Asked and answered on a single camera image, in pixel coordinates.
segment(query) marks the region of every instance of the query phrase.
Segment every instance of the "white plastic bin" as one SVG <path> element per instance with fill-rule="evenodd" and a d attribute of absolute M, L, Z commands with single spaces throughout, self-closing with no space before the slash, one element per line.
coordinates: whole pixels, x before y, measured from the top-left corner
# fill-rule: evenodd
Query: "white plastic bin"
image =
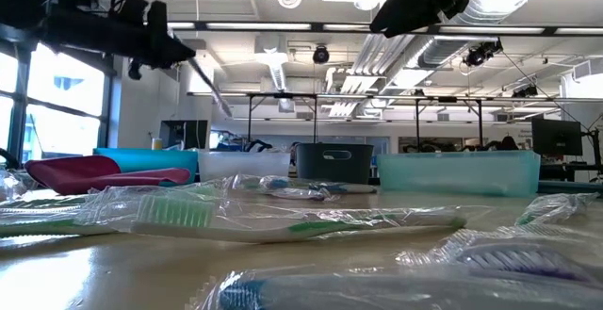
<path fill-rule="evenodd" d="M 202 182 L 238 173 L 286 177 L 289 160 L 289 153 L 205 152 L 199 153 L 199 174 Z"/>

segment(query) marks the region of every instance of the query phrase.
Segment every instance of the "metal pole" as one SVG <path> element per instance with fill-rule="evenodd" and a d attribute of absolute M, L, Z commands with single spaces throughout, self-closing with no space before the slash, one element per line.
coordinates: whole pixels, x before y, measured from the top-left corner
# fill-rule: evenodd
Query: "metal pole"
<path fill-rule="evenodd" d="M 416 151 L 417 152 L 421 152 L 421 140 L 420 140 L 420 136 L 418 134 L 418 102 L 419 99 L 415 100 L 415 118 L 416 118 Z"/>
<path fill-rule="evenodd" d="M 252 142 L 252 113 L 253 113 L 253 96 L 249 96 L 249 117 L 247 120 L 247 143 Z"/>
<path fill-rule="evenodd" d="M 483 146 L 483 120 L 481 119 L 481 101 L 478 101 L 478 124 L 480 128 L 480 147 Z"/>
<path fill-rule="evenodd" d="M 314 143 L 317 143 L 317 133 L 318 133 L 318 98 L 314 97 Z"/>

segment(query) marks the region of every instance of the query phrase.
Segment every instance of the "ceiling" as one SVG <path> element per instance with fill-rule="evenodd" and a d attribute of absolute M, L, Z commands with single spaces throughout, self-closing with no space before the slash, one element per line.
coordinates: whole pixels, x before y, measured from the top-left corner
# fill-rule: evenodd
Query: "ceiling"
<path fill-rule="evenodd" d="M 352 3 L 301 0 L 297 8 L 283 8 L 277 0 L 161 0 L 168 4 L 170 20 L 202 21 L 275 21 L 275 22 L 370 22 L 377 10 L 362 11 Z M 503 24 L 603 24 L 603 0 L 529 0 L 512 13 Z M 182 32 L 183 39 L 200 39 L 220 65 L 216 83 L 222 91 L 252 88 L 263 77 L 270 77 L 269 67 L 254 57 L 257 33 Z M 285 33 L 289 62 L 284 64 L 287 77 L 324 80 L 329 66 L 314 65 L 312 54 L 318 44 L 325 44 L 330 62 L 353 63 L 363 47 L 366 35 Z M 522 74 L 537 74 L 539 86 L 550 94 L 559 90 L 560 73 L 584 61 L 584 57 L 603 55 L 603 38 L 502 38 L 506 57 L 496 55 L 484 67 L 468 75 L 460 69 L 460 54 L 423 83 L 427 94 L 498 94 L 501 87 L 516 82 Z"/>

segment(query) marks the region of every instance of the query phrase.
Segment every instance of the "translucent plastic container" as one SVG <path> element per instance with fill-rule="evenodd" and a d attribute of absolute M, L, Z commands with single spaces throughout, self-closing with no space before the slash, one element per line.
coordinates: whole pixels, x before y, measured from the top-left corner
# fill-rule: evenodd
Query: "translucent plastic container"
<path fill-rule="evenodd" d="M 540 156 L 532 151 L 378 155 L 389 191 L 529 197 L 538 189 Z"/>
<path fill-rule="evenodd" d="M 290 158 L 289 153 L 199 153 L 199 174 L 202 182 L 238 173 L 287 177 Z"/>

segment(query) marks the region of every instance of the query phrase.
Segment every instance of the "window frame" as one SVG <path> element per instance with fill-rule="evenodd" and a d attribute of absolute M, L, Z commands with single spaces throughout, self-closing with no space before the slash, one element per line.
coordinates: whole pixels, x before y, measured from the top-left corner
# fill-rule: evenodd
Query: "window frame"
<path fill-rule="evenodd" d="M 16 57 L 18 61 L 17 66 L 17 85 L 14 92 L 7 92 L 0 90 L 0 96 L 12 99 L 13 107 L 10 115 L 10 130 L 8 132 L 8 152 L 16 157 L 19 162 L 23 162 L 23 148 L 24 148 L 24 133 L 25 133 L 25 122 L 27 118 L 27 105 L 44 106 L 56 111 L 68 113 L 80 117 L 91 117 L 99 120 L 99 132 L 98 132 L 98 147 L 106 147 L 108 142 L 108 127 L 109 127 L 109 111 L 111 104 L 111 96 L 113 94 L 112 84 L 116 75 L 113 70 L 113 57 L 101 57 L 93 53 L 85 53 L 82 51 L 70 52 L 67 49 L 59 48 L 59 52 L 73 57 L 97 70 L 100 70 L 105 75 L 104 87 L 103 87 L 103 102 L 102 111 L 100 116 L 94 116 L 84 111 L 80 111 L 75 108 L 60 106 L 53 103 L 43 102 L 34 98 L 27 97 L 27 87 L 29 82 L 29 71 L 31 68 L 31 53 L 32 50 L 23 48 L 23 46 L 15 45 L 12 49 L 0 47 L 0 52 Z"/>

